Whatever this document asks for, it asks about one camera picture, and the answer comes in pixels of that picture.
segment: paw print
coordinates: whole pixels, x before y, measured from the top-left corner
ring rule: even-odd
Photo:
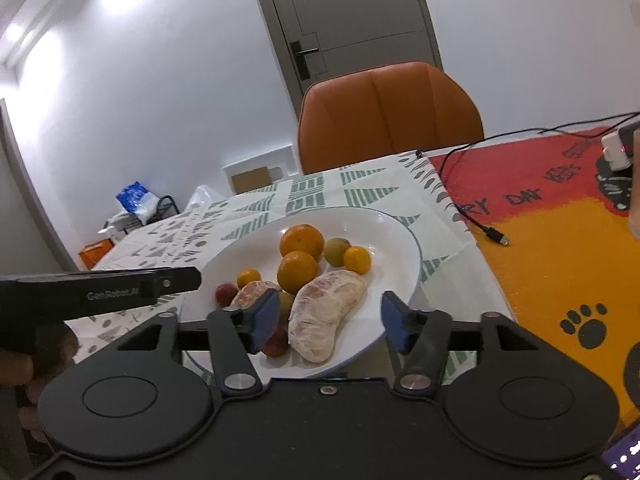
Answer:
[[[601,316],[606,315],[607,307],[602,303],[596,305],[596,311]],[[580,306],[580,314],[575,310],[566,313],[569,319],[563,319],[560,322],[560,328],[564,333],[573,335],[578,332],[578,342],[585,350],[593,350],[600,346],[607,336],[607,326],[599,319],[591,318],[591,309],[588,305]]]

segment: red and yellow mat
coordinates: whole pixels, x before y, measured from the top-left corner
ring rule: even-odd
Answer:
[[[640,418],[630,176],[609,171],[599,139],[556,136],[452,155],[443,180],[457,204],[511,239],[502,247],[471,228],[517,321],[613,387],[619,429]]]

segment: white and green patterned tablecloth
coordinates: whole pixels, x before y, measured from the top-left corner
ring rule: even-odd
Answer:
[[[207,208],[174,216],[130,234],[95,269],[195,266],[268,222],[310,208],[368,207],[394,216],[414,232],[422,250],[422,289],[431,308],[454,319],[479,320],[493,310],[511,316],[500,286],[428,158],[390,155],[278,182]],[[82,360],[158,312],[179,312],[182,295],[142,307],[69,322]],[[456,352],[448,372],[464,367]]]

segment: chair backrest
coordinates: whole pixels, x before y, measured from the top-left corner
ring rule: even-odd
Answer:
[[[298,125],[306,174],[482,139],[478,109],[442,70],[412,61],[311,86]]]

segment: green fruit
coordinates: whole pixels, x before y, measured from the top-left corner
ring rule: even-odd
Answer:
[[[293,296],[288,292],[279,292],[280,296],[280,317],[278,318],[278,325],[284,327],[286,330],[289,326],[289,314],[291,307],[293,306]]]
[[[344,252],[351,247],[348,240],[344,238],[331,238],[324,245],[324,259],[333,267],[344,265]]]

